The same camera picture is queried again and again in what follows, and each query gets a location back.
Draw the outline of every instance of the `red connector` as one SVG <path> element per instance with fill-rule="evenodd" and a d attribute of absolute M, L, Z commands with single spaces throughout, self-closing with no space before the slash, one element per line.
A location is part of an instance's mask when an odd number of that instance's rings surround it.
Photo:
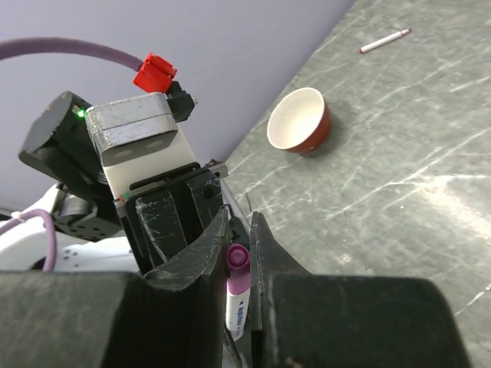
<path fill-rule="evenodd" d="M 160 56 L 149 53 L 133 83 L 145 92 L 166 93 L 176 76 L 177 69 Z"/>

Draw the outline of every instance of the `bowl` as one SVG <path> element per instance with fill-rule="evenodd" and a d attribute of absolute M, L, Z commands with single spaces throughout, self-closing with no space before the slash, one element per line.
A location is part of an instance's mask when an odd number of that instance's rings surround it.
<path fill-rule="evenodd" d="M 324 96 L 305 87 L 283 98 L 269 117 L 269 143 L 278 150 L 305 154 L 318 148 L 331 132 L 331 114 Z"/>

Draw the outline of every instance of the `marble countertop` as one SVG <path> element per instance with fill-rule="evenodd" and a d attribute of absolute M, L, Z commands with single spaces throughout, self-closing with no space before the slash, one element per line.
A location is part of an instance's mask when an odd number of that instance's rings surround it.
<path fill-rule="evenodd" d="M 490 15 L 489 0 L 358 0 L 278 98 L 319 89 L 329 141 L 308 156 L 273 149 L 270 109 L 226 179 L 314 273 L 433 280 L 475 366 L 491 366 Z"/>

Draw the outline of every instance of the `gray wall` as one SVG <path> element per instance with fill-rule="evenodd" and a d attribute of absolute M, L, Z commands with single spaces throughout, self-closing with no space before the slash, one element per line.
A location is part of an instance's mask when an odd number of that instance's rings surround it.
<path fill-rule="evenodd" d="M 81 38 L 179 70 L 199 99 L 183 129 L 203 163 L 225 159 L 324 40 L 354 0 L 84 2 L 0 0 L 0 40 Z M 63 90 L 93 104 L 142 92 L 134 73 L 90 58 L 36 55 L 0 64 L 0 207 L 22 208 L 52 183 L 17 152 L 37 115 Z"/>

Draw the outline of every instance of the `marker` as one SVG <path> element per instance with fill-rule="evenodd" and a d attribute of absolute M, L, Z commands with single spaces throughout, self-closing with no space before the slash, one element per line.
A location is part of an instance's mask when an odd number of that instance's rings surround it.
<path fill-rule="evenodd" d="M 229 246 L 227 268 L 230 277 L 227 281 L 225 322 L 232 339 L 237 341 L 244 334 L 251 294 L 251 268 L 246 247 L 239 244 Z"/>
<path fill-rule="evenodd" d="M 366 46 L 363 46 L 360 49 L 360 54 L 366 54 L 369 51 L 372 51 L 374 48 L 379 48 L 380 46 L 384 46 L 385 44 L 388 44 L 389 42 L 392 42 L 394 40 L 397 40 L 398 38 L 404 37 L 405 35 L 408 35 L 411 33 L 411 28 L 408 29 L 403 29 L 402 31 L 396 32 L 391 34 L 390 36 L 381 38 L 378 41 L 372 42 L 371 44 L 367 44 Z"/>

